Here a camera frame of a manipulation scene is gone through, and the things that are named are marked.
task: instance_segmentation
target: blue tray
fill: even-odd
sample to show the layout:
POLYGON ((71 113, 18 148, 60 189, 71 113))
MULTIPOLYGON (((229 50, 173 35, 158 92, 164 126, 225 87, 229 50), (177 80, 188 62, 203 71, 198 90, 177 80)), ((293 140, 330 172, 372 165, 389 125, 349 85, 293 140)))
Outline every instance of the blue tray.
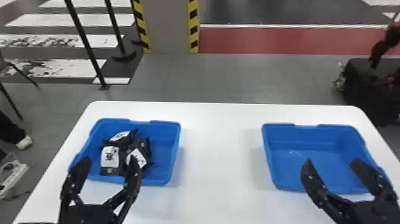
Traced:
POLYGON ((179 144, 180 124, 176 122, 134 122, 127 119, 101 119, 96 122, 90 131, 85 145, 76 154, 70 168, 81 158, 89 156, 92 161, 88 179, 114 183, 124 183, 121 176, 100 175, 100 146, 103 139, 109 139, 116 133, 138 128, 138 138, 150 137, 152 152, 151 160, 154 164, 143 173, 142 185, 163 186, 172 176, 176 153, 179 144))
POLYGON ((305 191, 300 175, 306 158, 312 160, 328 189, 337 194, 368 192, 349 166, 354 158, 386 177, 354 127, 264 124, 261 130, 272 180, 278 189, 305 191))

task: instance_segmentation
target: gray floor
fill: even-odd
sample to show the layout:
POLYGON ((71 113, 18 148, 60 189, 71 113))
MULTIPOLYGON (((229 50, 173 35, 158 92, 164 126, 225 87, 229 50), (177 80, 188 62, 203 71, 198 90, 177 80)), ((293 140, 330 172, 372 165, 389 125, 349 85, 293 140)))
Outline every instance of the gray floor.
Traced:
MULTIPOLYGON (((5 84, 24 122, 0 97, 0 108, 31 135, 27 151, 3 142, 30 166, 17 191, 32 190, 77 122, 96 100, 344 104, 332 81, 351 56, 332 55, 145 55, 127 86, 99 91, 95 85, 5 84)), ((380 129, 400 156, 400 127, 380 129)), ((11 223, 28 195, 0 201, 1 223, 11 223)))

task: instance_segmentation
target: yellow and black striped post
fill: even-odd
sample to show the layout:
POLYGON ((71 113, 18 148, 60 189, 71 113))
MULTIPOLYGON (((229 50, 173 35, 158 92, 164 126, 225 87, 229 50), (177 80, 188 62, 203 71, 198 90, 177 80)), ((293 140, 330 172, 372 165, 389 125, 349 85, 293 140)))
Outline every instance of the yellow and black striped post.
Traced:
POLYGON ((133 15, 135 16, 137 32, 139 33, 140 40, 142 41, 143 51, 145 54, 151 54, 145 15, 143 13, 143 5, 140 3, 140 0, 130 0, 130 3, 133 7, 133 15))
POLYGON ((190 53, 199 52, 199 17, 198 17, 198 0, 189 0, 189 45, 190 53))

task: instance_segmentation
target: white table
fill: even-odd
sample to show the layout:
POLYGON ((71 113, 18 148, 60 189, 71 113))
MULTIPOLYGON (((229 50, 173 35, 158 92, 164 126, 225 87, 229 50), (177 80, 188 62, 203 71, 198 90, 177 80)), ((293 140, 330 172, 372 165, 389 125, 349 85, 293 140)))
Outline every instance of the white table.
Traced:
MULTIPOLYGON (((97 101, 82 114, 14 223, 57 221, 68 165, 104 117, 169 120, 182 126, 171 182, 142 187, 124 223, 333 223, 306 194, 274 187, 263 150, 263 123, 354 126, 400 194, 398 160, 355 107, 97 101)), ((87 180, 81 196, 86 203, 103 203, 119 190, 121 185, 87 180)))

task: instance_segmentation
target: black pants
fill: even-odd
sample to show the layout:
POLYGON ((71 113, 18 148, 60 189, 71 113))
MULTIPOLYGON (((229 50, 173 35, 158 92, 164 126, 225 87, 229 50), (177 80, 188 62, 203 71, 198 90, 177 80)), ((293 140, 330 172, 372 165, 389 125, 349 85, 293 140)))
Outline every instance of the black pants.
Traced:
MULTIPOLYGON (((11 144, 16 144, 24 139, 26 132, 14 124, 2 111, 0 111, 0 139, 11 144)), ((0 149, 0 160, 6 153, 0 149)))

